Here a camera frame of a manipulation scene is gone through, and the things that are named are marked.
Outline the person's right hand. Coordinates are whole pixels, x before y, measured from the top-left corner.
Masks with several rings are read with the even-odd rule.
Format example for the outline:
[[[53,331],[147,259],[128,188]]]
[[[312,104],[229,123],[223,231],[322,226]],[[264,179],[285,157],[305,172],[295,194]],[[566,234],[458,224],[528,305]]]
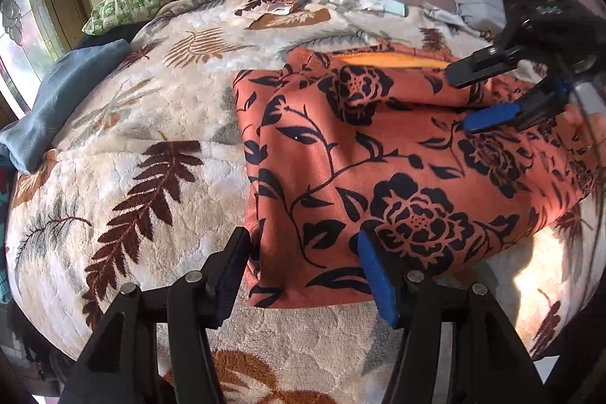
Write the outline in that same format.
[[[567,105],[565,119],[578,131],[585,145],[590,145],[599,154],[602,164],[605,163],[606,119],[600,113],[585,115],[580,107]]]

